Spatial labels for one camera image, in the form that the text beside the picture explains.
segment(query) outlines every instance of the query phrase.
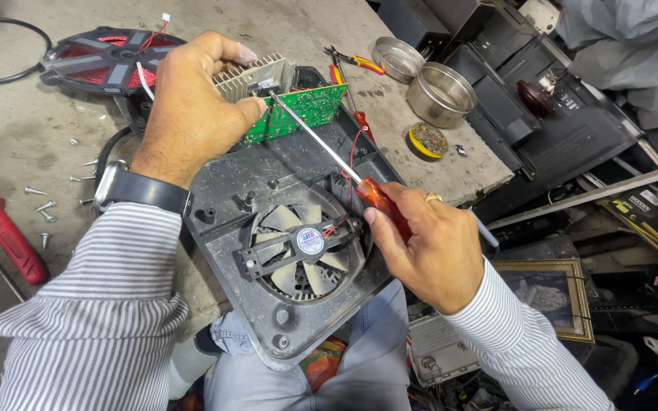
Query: black watch strap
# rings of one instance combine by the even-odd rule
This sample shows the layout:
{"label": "black watch strap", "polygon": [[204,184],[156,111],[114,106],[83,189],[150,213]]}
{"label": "black watch strap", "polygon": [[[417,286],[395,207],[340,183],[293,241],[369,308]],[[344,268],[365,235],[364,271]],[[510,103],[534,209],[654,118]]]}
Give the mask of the black watch strap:
{"label": "black watch strap", "polygon": [[114,201],[129,201],[156,206],[185,217],[192,203],[192,192],[174,184],[130,173],[117,167],[113,182],[100,205],[105,207]]}

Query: gold picture frame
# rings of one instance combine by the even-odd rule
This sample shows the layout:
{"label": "gold picture frame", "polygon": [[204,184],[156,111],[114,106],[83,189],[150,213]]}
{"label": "gold picture frame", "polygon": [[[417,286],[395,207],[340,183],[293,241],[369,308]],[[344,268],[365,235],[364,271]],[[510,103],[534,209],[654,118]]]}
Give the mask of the gold picture frame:
{"label": "gold picture frame", "polygon": [[521,301],[550,320],[558,338],[595,342],[579,259],[499,260],[491,264]]}

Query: wristwatch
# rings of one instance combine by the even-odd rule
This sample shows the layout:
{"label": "wristwatch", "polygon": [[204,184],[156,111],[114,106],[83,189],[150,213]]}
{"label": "wristwatch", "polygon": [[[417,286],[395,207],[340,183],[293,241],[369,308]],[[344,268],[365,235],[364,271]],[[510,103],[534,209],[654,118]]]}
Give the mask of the wristwatch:
{"label": "wristwatch", "polygon": [[110,164],[96,189],[93,202],[105,211],[114,201],[136,202],[177,213],[184,218],[191,208],[194,195],[174,184],[123,169],[121,163]]}

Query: white wire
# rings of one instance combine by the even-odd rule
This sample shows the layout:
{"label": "white wire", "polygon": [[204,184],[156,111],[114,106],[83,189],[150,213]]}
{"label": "white wire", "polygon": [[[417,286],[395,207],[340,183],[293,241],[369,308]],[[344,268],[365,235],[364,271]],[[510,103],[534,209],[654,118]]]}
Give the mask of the white wire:
{"label": "white wire", "polygon": [[141,61],[136,62],[136,68],[139,70],[139,79],[141,79],[141,85],[144,87],[144,91],[151,97],[151,101],[153,101],[153,93],[151,92],[151,87],[146,82],[146,78],[144,77],[144,69],[141,67]]}

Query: shirt sleeve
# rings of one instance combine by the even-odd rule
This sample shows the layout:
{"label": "shirt sleeve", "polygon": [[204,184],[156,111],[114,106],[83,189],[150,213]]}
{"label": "shirt sleeve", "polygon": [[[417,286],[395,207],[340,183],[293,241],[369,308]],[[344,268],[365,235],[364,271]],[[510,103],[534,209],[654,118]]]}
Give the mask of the shirt sleeve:
{"label": "shirt sleeve", "polygon": [[552,324],[519,301],[488,260],[471,303],[445,318],[517,408],[614,410]]}
{"label": "shirt sleeve", "polygon": [[13,337],[0,388],[10,409],[166,409],[181,219],[120,202],[91,226],[65,272],[0,314]]}

